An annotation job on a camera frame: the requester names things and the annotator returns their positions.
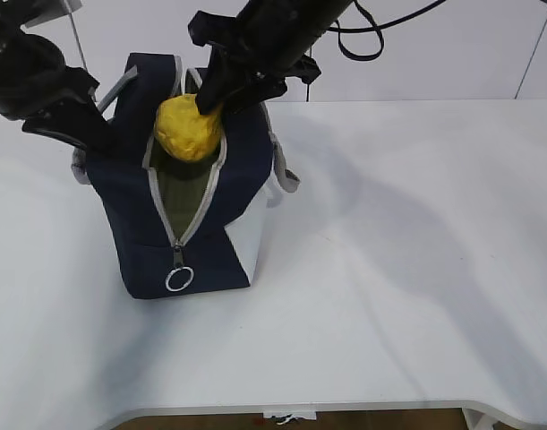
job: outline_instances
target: metal ring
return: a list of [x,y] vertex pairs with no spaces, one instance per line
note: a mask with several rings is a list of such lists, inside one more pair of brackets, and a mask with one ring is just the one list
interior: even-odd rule
[[[180,288],[171,288],[169,286],[169,281],[172,279],[172,277],[176,273],[178,273],[180,271],[189,271],[190,272],[190,278]],[[180,291],[184,291],[186,288],[188,288],[190,286],[190,284],[192,283],[192,281],[193,281],[193,269],[191,267],[188,267],[188,266],[178,267],[177,269],[173,269],[172,271],[170,271],[167,274],[166,288],[167,288],[168,291],[171,291],[173,293],[179,293]]]

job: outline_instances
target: zipper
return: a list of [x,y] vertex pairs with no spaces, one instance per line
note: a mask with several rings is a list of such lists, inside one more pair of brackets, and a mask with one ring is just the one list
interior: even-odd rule
[[[201,86],[201,77],[199,73],[197,72],[197,70],[193,69],[192,76],[194,80],[196,81],[196,83],[199,86]],[[197,232],[198,228],[201,225],[201,222],[205,218],[206,213],[208,213],[209,206],[211,205],[211,201],[213,200],[213,194],[216,192],[216,188],[218,187],[219,172],[226,161],[227,138],[224,131],[221,134],[219,157],[216,160],[216,162],[213,163],[213,165],[211,166],[211,171],[209,172],[208,184],[206,185],[203,196],[201,197],[200,206],[198,207],[198,210],[195,212],[195,215],[193,215],[192,222],[190,222],[190,225],[184,231],[181,237],[175,236],[174,229],[172,228],[172,225],[169,221],[169,217],[167,216],[167,213],[166,213],[166,208],[164,207],[164,202],[162,200],[161,192],[159,191],[158,173],[156,172],[155,168],[150,167],[152,146],[153,146],[154,140],[155,140],[154,132],[152,131],[150,140],[148,141],[148,144],[146,147],[146,152],[144,154],[142,166],[148,170],[148,179],[150,182],[151,196],[156,206],[156,209],[158,210],[158,215],[162,221],[162,224],[164,225],[164,230],[166,231],[167,238],[170,244],[172,245],[172,247],[174,248],[174,269],[167,274],[166,288],[170,291],[178,292],[189,287],[193,281],[193,274],[194,274],[193,269],[185,265],[184,247],[187,245],[187,243],[190,241],[193,235],[195,235],[195,233]],[[172,279],[172,277],[176,273],[180,271],[189,271],[190,278],[184,283],[182,287],[178,289],[171,288],[169,285],[169,281]]]
[[159,191],[158,174],[156,172],[156,169],[148,168],[148,179],[150,181],[150,191],[154,199],[154,204],[156,205],[156,209],[158,210],[158,215],[161,218],[162,223],[164,224],[164,229],[166,230],[167,238],[169,239],[170,244],[174,248],[176,247],[183,248],[184,246],[187,245],[187,243],[190,241],[190,239],[193,237],[193,235],[197,232],[198,228],[200,227],[200,224],[203,221],[203,218],[205,217],[206,213],[208,213],[209,206],[211,205],[211,201],[213,200],[213,194],[216,192],[216,188],[218,187],[219,172],[226,161],[226,155],[227,155],[227,138],[225,134],[223,133],[221,136],[221,151],[219,152],[219,158],[211,166],[211,171],[209,172],[208,184],[206,185],[205,191],[203,192],[203,196],[201,197],[200,206],[198,207],[198,210],[195,212],[195,215],[193,215],[192,222],[190,222],[190,225],[187,227],[187,229],[184,231],[181,237],[175,236],[174,230],[172,229],[172,225],[169,222],[169,217],[167,216],[166,208],[164,208],[164,202],[162,200],[161,192]]

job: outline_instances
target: black cable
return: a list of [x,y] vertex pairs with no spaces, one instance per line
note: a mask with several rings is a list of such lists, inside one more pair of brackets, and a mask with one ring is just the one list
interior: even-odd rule
[[[377,22],[374,20],[374,18],[369,13],[369,11],[364,9],[359,4],[358,0],[355,0],[355,7],[361,13],[361,15],[371,24],[372,28],[374,28],[375,31],[377,32],[377,36],[379,37],[379,42],[380,42],[380,49],[376,53],[370,54],[368,56],[361,56],[361,55],[355,54],[354,52],[349,51],[343,44],[343,40],[341,39],[341,31],[338,32],[338,47],[343,53],[343,55],[346,56],[349,60],[354,60],[354,61],[376,60],[382,54],[382,51],[384,51],[384,35],[382,34],[382,30],[380,29],[379,24],[377,24]],[[337,23],[337,27],[340,29],[341,28],[340,22],[338,20],[336,20],[335,22]]]
[[434,8],[436,8],[436,7],[438,7],[441,4],[446,3],[446,2],[447,2],[447,0],[436,0],[435,2],[430,3],[428,6],[425,6],[422,9],[419,9],[418,11],[416,11],[414,13],[410,13],[407,16],[403,16],[402,18],[398,18],[397,20],[387,22],[385,24],[378,25],[378,26],[373,25],[372,27],[364,27],[364,28],[359,28],[359,29],[341,29],[339,27],[329,27],[328,31],[333,31],[333,32],[339,33],[339,34],[341,34],[341,33],[343,33],[343,34],[360,34],[360,33],[370,33],[370,32],[379,31],[379,30],[382,31],[382,30],[389,29],[390,27],[394,27],[395,25],[402,24],[403,22],[413,20],[414,18],[416,18],[416,17],[418,17],[418,16],[420,16],[424,13],[427,13],[427,12],[431,11],[432,9],[434,9]]

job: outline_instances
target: bag opening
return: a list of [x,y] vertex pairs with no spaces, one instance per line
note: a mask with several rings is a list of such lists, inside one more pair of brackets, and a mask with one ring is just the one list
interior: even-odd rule
[[[186,74],[185,92],[195,94],[200,86],[201,77],[192,69]],[[215,192],[219,170],[225,162],[226,138],[222,135],[220,144],[209,157],[187,163],[169,155],[152,132],[146,157],[150,186],[157,194],[154,200],[158,201],[158,212],[168,238],[173,246],[185,245],[203,219]]]
[[174,159],[154,139],[150,167],[156,170],[159,193],[175,237],[182,237],[192,224],[219,153],[220,145],[206,159],[186,163]]

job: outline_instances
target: zipper pull ring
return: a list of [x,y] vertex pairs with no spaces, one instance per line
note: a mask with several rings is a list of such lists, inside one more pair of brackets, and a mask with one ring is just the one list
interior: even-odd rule
[[[169,285],[170,281],[180,271],[187,271],[190,274],[189,279],[180,287],[173,288]],[[179,293],[188,288],[193,282],[193,269],[184,265],[184,249],[180,245],[174,246],[174,269],[171,270],[166,276],[166,289],[172,293]]]

